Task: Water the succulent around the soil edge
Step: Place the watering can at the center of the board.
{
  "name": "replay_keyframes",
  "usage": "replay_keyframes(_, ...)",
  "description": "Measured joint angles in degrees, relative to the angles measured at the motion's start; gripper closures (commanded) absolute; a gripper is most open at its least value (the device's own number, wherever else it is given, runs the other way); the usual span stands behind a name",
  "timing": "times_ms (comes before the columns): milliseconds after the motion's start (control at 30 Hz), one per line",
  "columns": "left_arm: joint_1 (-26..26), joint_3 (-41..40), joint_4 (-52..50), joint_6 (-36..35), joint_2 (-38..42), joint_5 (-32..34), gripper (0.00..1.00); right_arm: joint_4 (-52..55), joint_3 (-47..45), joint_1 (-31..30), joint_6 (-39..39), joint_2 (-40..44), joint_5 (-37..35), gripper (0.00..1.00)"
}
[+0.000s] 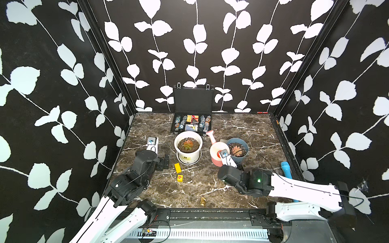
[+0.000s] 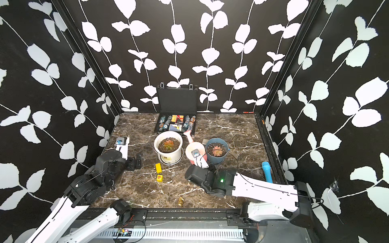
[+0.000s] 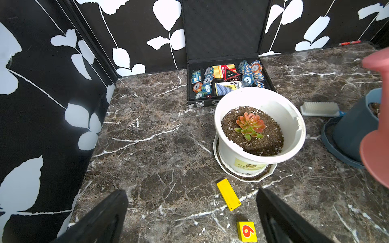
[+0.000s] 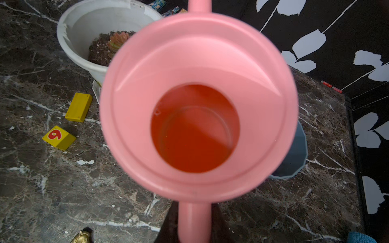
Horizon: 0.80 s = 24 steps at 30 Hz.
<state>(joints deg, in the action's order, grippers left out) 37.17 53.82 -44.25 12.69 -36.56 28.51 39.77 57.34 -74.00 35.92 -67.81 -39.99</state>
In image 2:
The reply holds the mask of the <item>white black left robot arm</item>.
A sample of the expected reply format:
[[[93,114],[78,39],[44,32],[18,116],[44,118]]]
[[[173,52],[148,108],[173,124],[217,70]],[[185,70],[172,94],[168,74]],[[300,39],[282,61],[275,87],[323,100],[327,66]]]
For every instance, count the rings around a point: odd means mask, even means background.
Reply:
[[[141,167],[141,154],[134,158],[124,158],[120,151],[106,151],[96,159],[93,168],[68,186],[52,213],[27,242],[87,243],[119,222],[130,222],[133,219],[132,208],[125,200],[118,199],[93,220],[76,231],[65,234],[83,212],[113,188],[125,171],[134,171]]]

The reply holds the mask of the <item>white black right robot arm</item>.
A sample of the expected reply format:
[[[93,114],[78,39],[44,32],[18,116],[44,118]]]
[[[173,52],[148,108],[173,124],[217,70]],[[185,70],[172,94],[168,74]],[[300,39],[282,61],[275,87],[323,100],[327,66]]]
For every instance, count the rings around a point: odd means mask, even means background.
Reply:
[[[185,179],[210,195],[257,200],[243,208],[244,218],[256,222],[288,220],[295,226],[314,228],[314,199],[302,182],[296,182],[295,185],[273,184],[249,178],[234,170],[219,169],[213,172],[195,165],[187,169]]]

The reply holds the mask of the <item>pink plastic watering can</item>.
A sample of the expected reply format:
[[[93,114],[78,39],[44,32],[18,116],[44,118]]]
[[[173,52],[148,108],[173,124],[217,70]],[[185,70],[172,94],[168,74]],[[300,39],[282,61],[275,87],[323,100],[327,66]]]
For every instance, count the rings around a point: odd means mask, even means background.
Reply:
[[[190,163],[192,165],[195,165],[193,162],[193,156],[192,156],[192,151],[195,149],[198,149],[201,153],[201,155],[205,155],[204,159],[207,161],[207,155],[206,155],[206,150],[205,147],[202,143],[200,142],[194,142],[193,138],[191,137],[191,130],[188,130],[184,132],[184,135],[187,137],[189,145],[185,149],[185,155],[189,159]]]

